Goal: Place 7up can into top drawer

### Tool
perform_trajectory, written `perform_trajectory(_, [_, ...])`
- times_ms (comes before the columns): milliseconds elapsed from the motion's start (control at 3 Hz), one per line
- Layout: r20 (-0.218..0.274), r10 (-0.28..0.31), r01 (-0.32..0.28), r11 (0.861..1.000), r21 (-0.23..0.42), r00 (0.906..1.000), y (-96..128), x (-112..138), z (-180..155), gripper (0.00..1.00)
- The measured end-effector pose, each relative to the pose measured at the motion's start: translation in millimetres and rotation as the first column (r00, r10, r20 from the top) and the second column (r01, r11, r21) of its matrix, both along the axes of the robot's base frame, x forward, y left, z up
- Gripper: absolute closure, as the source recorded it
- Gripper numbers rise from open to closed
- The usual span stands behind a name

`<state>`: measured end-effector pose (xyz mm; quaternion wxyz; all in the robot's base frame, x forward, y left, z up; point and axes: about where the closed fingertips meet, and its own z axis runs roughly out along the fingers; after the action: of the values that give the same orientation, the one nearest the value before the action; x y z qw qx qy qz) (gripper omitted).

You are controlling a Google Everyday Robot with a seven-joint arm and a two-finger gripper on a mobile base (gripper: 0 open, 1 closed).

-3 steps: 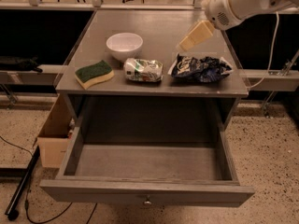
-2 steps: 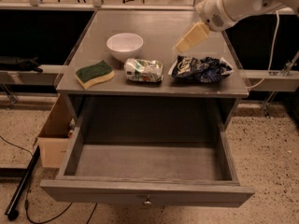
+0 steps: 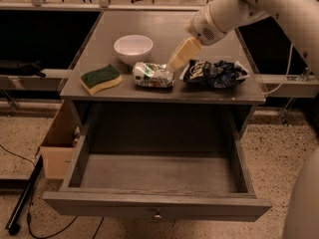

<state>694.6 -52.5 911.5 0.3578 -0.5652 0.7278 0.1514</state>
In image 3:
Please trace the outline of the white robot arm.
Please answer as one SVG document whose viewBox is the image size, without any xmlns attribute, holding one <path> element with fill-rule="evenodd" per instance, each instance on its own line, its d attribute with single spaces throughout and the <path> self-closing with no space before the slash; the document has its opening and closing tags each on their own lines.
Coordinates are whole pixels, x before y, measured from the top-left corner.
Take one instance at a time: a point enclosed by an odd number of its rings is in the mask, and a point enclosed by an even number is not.
<svg viewBox="0 0 319 239">
<path fill-rule="evenodd" d="M 190 37 L 167 62 L 175 72 L 233 29 L 272 17 L 319 79 L 319 2 L 316 0 L 212 0 L 185 25 Z"/>
</svg>

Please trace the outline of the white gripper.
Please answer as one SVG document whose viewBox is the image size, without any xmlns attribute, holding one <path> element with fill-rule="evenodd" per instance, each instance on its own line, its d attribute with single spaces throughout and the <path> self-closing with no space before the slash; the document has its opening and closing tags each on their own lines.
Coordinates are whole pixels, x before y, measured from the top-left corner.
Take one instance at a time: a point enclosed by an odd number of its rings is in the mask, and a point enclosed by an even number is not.
<svg viewBox="0 0 319 239">
<path fill-rule="evenodd" d="M 170 56 L 166 68 L 176 72 L 194 59 L 203 46 L 211 46 L 222 40 L 227 33 L 221 31 L 211 18 L 210 8 L 202 7 L 184 24 L 184 29 L 192 37 L 183 40 Z"/>
</svg>

